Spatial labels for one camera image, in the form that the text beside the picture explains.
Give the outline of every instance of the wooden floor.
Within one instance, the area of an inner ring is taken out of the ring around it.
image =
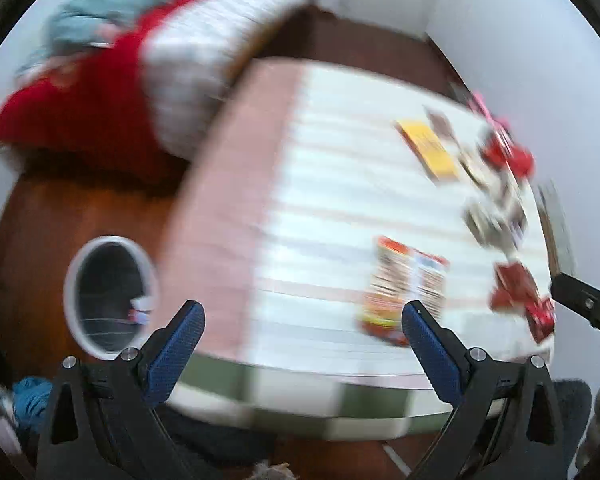
[[[427,43],[315,11],[297,16],[263,55],[336,62],[440,93],[456,79]],[[62,312],[71,258],[99,235],[131,238],[155,256],[176,190],[177,184],[151,189],[66,162],[38,165],[21,176],[0,222],[0,347],[15,378],[52,377],[66,355],[85,357]],[[431,438],[399,439],[395,447],[414,465]],[[274,460],[289,462],[302,480],[401,476],[379,442],[285,440]]]

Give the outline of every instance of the silver screw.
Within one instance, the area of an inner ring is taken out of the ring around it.
[[[78,362],[74,356],[70,355],[69,357],[65,357],[62,360],[62,368],[73,368],[75,364]]]
[[[120,358],[123,361],[133,361],[136,357],[138,357],[137,348],[129,347],[120,352]]]
[[[471,348],[471,350],[469,350],[469,355],[476,361],[484,361],[487,358],[487,352],[482,348]]]
[[[544,359],[539,355],[534,355],[531,357],[531,364],[536,368],[542,368],[544,366]]]

